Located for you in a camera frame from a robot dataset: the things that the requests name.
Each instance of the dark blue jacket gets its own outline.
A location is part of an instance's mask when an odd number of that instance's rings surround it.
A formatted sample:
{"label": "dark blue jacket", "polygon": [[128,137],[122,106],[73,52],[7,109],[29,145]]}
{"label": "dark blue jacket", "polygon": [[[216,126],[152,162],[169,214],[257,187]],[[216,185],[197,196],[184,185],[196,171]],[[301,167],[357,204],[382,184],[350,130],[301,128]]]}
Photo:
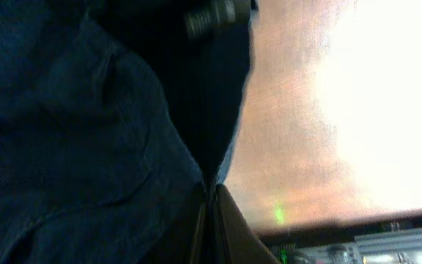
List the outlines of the dark blue jacket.
{"label": "dark blue jacket", "polygon": [[229,168],[247,27],[158,63],[90,4],[0,1],[0,263],[136,263]]}

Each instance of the electronic equipment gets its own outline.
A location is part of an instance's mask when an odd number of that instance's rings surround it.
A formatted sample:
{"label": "electronic equipment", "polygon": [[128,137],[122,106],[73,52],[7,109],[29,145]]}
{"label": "electronic equipment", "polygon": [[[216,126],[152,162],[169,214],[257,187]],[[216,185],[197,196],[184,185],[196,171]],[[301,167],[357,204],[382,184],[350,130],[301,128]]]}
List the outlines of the electronic equipment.
{"label": "electronic equipment", "polygon": [[422,264],[422,213],[284,230],[260,238],[282,263]]}

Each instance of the green indicator light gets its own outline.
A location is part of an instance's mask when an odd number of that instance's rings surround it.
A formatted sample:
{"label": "green indicator light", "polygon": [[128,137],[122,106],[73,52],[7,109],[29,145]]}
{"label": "green indicator light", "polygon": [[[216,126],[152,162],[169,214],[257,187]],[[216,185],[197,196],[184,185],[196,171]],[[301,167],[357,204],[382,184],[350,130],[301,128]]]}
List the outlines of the green indicator light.
{"label": "green indicator light", "polygon": [[284,217],[284,211],[279,206],[275,210],[275,216],[276,216],[276,221],[278,222],[278,224],[284,224],[284,222],[286,221]]}
{"label": "green indicator light", "polygon": [[287,264],[287,254],[285,249],[281,250],[281,263]]}

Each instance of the wooden surface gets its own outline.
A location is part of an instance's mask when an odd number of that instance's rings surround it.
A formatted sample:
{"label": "wooden surface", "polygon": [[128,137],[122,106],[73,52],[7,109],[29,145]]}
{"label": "wooden surface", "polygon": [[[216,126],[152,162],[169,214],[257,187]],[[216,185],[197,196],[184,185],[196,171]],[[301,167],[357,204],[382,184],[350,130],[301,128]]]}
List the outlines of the wooden surface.
{"label": "wooden surface", "polygon": [[422,208],[422,1],[259,6],[226,181],[251,228]]}

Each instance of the denim fabric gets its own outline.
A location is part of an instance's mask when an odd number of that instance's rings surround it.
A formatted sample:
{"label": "denim fabric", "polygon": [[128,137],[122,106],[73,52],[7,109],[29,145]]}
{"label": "denim fabric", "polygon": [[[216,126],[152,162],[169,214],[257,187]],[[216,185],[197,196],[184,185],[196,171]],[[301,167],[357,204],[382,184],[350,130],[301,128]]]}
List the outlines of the denim fabric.
{"label": "denim fabric", "polygon": [[0,1],[0,263],[135,263],[202,184],[150,67],[72,12]]}

